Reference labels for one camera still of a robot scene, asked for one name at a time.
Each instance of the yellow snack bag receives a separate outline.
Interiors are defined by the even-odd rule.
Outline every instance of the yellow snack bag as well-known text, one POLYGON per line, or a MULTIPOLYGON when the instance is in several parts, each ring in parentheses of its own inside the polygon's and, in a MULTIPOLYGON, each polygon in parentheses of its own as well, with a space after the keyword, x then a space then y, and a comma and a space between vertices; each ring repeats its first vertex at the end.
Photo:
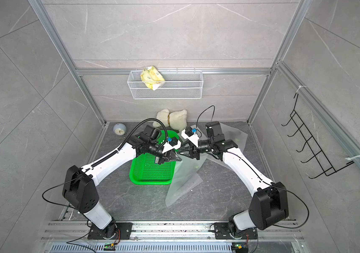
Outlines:
POLYGON ((141 80, 149 89, 152 90, 156 90, 164 83, 164 78, 153 66, 143 68, 141 80))

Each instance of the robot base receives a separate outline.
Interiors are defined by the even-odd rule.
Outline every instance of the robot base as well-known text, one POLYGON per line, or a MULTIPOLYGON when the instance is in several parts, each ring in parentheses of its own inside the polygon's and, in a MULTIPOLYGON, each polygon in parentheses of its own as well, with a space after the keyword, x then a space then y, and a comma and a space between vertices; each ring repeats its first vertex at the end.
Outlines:
MULTIPOLYGON (((227 239, 234 239, 231 236, 231 232, 229 230, 229 224, 227 222, 216 222, 213 224, 214 231, 215 231, 215 239, 217 240, 227 240, 227 239)), ((249 240, 257 239, 257 229, 256 228, 248 228, 244 230, 245 233, 249 235, 249 240)), ((246 234, 242 236, 241 239, 247 239, 246 234)))
MULTIPOLYGON (((117 222, 115 224, 117 225, 117 228, 116 228, 117 232, 108 240, 115 240, 118 236, 118 230, 120 230, 120 233, 121 233, 121 240, 129 240, 129 236, 131 235, 131 230, 132 230, 132 223, 131 222, 117 222)), ((100 233, 100 229, 98 227, 96 227, 96 225, 94 225, 94 224, 91 225, 91 229, 87 236, 87 239, 89 239, 89 240, 107 240, 100 233)))

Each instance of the dark stone floor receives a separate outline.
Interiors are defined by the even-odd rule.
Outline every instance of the dark stone floor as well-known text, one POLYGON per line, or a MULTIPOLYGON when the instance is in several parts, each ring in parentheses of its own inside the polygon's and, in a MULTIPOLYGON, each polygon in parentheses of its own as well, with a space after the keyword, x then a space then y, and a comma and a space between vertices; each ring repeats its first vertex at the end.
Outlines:
MULTIPOLYGON (((248 124, 222 123, 248 134, 243 154, 267 175, 248 124)), ((130 131, 137 122, 124 124, 130 131)), ((205 122, 199 123, 198 127, 205 129, 205 122)), ((122 140, 114 134, 111 123, 97 158, 115 149, 122 140)), ((247 210, 252 199, 246 186, 232 170, 206 160, 198 171, 203 182, 167 207, 165 199, 169 185, 135 185, 129 179, 130 168, 131 162, 125 163, 97 186, 101 203, 116 220, 226 220, 233 214, 247 210)), ((85 220, 77 213, 73 214, 72 219, 85 220)))

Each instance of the gray tile wall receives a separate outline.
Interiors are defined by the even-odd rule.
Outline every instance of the gray tile wall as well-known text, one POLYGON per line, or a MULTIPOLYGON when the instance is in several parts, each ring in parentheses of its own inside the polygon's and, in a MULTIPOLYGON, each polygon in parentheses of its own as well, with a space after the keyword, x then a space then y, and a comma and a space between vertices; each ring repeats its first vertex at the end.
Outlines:
MULTIPOLYGON (((301 163, 312 156, 308 146, 297 152, 305 140, 299 133, 287 136, 297 130, 293 122, 281 126, 290 118, 294 94, 292 85, 278 74, 253 122, 260 148, 275 180, 285 183, 287 189, 309 204, 309 221, 300 230, 311 252, 360 252, 360 169, 353 164, 330 176, 309 178, 322 172, 319 164, 315 159, 301 163)), ((336 169, 345 166, 347 154, 301 98, 296 111, 332 165, 336 169)), ((325 166, 325 159, 317 157, 325 166)), ((302 222, 306 215, 302 203, 289 195, 289 205, 290 217, 302 222)))
POLYGON ((45 8, 79 65, 269 67, 298 5, 192 2, 69 0, 45 8))
MULTIPOLYGON (((216 106, 214 119, 245 121, 264 83, 265 75, 205 75, 201 99, 135 100, 128 76, 85 76, 102 114, 108 121, 141 121, 158 111, 186 109, 187 119, 196 120, 207 107, 216 106)), ((200 119, 210 120, 210 114, 200 119)))
POLYGON ((315 0, 284 61, 360 143, 360 1, 315 0))
MULTIPOLYGON (((43 0, 78 68, 268 68, 298 6, 285 0, 43 0)), ((164 108, 246 120, 265 76, 206 75, 199 100, 134 100, 127 76, 86 76, 108 121, 164 108)))
MULTIPOLYGON (((42 200, 83 164, 100 124, 26 0, 0 1, 0 251, 31 252, 42 200)), ((61 190, 48 198, 64 203, 61 190)))

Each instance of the teddy bear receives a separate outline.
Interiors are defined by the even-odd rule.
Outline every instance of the teddy bear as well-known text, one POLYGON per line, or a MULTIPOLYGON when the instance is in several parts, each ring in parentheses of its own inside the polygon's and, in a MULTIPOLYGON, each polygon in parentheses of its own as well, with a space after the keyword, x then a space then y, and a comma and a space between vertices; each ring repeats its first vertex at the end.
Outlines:
MULTIPOLYGON (((170 113, 166 108, 157 113, 156 118, 160 120, 165 127, 170 126, 172 129, 182 131, 187 126, 187 110, 179 110, 170 113)), ((160 124, 153 122, 153 126, 158 128, 160 124)))

